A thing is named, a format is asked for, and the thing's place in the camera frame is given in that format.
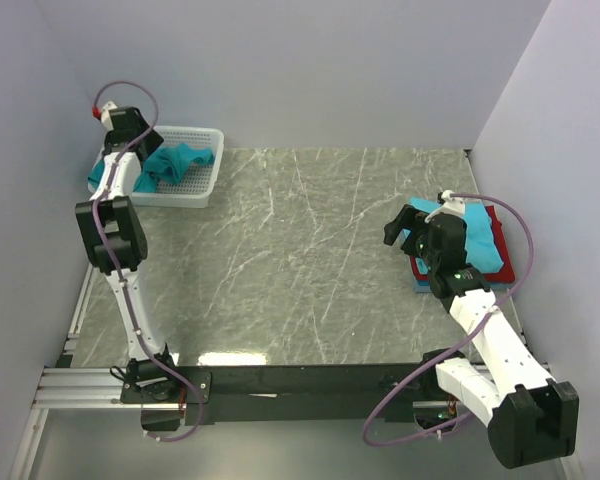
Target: white basket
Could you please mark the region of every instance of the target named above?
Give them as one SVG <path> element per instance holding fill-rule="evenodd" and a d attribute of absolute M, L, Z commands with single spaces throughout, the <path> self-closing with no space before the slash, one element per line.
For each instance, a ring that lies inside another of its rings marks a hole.
<path fill-rule="evenodd" d="M 220 170 L 222 151 L 224 150 L 224 134 L 215 128 L 158 125 L 155 130 L 164 138 L 162 143 L 164 147 L 176 147 L 181 143 L 186 143 L 191 148 L 210 148 L 213 152 L 213 165 L 191 164 L 178 185 L 158 181 L 156 193 L 133 192 L 131 201 L 134 205 L 145 207 L 206 207 Z M 91 193 L 95 191 L 90 184 L 87 186 Z"/>

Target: gray marble surface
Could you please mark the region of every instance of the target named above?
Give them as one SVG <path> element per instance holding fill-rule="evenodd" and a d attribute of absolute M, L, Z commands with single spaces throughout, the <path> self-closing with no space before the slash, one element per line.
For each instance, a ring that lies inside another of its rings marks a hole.
<path fill-rule="evenodd" d="M 462 150 L 229 150 L 207 208 L 137 208 L 155 322 L 181 364 L 420 361 L 463 332 L 412 292 L 383 226 L 410 196 L 447 188 L 475 192 Z M 94 275 L 72 366 L 126 362 Z"/>

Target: perforated basket bottom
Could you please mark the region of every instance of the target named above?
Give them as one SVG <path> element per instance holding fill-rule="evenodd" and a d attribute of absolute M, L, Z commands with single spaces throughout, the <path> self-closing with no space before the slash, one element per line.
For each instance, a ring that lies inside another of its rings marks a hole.
<path fill-rule="evenodd" d="M 191 165 L 178 185 L 159 181 L 156 193 L 170 193 L 176 195 L 202 195 L 207 192 L 211 184 L 213 165 Z"/>

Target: stack of folded cloth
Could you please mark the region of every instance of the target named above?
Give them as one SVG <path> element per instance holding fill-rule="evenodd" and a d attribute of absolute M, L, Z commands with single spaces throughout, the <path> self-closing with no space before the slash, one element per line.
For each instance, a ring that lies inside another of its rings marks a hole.
<path fill-rule="evenodd" d="M 186 143 L 181 143 L 177 147 L 160 147 L 144 162 L 142 173 L 138 176 L 133 191 L 156 193 L 160 180 L 177 185 L 182 181 L 191 164 L 213 165 L 213 160 L 213 152 L 210 148 L 193 149 Z M 97 189 L 103 173 L 104 160 L 100 159 L 87 178 L 89 185 Z"/>
<path fill-rule="evenodd" d="M 433 212 L 438 205 L 422 198 L 412 197 L 410 203 L 418 210 Z M 515 273 L 511 265 L 509 251 L 502 233 L 502 224 L 496 217 L 495 208 L 484 207 L 481 203 L 467 203 L 465 216 L 467 222 L 467 262 L 482 272 L 494 290 L 506 290 L 515 282 Z M 403 230 L 400 243 L 404 242 L 409 230 Z M 416 293 L 429 293 L 427 266 L 422 259 L 409 257 L 409 271 L 413 278 Z"/>

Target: light blue cloth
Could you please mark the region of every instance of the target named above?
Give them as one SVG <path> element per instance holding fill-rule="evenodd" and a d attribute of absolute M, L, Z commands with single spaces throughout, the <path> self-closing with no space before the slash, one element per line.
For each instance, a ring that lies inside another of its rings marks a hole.
<path fill-rule="evenodd" d="M 134 192 L 155 193 L 158 180 L 177 185 L 192 163 L 196 165 L 213 165 L 213 152 L 210 148 L 193 149 L 186 143 L 177 147 L 160 147 L 147 158 L 138 176 Z M 98 188 L 104 173 L 104 160 L 101 158 L 87 177 L 93 188 Z"/>
<path fill-rule="evenodd" d="M 433 212 L 440 205 L 423 198 L 411 197 L 410 203 L 418 210 Z M 491 218 L 481 203 L 467 203 L 464 215 L 467 222 L 467 262 L 471 263 L 482 273 L 496 273 L 504 266 L 498 253 L 491 231 Z M 422 274 L 428 271 L 422 259 L 417 259 L 418 270 Z"/>

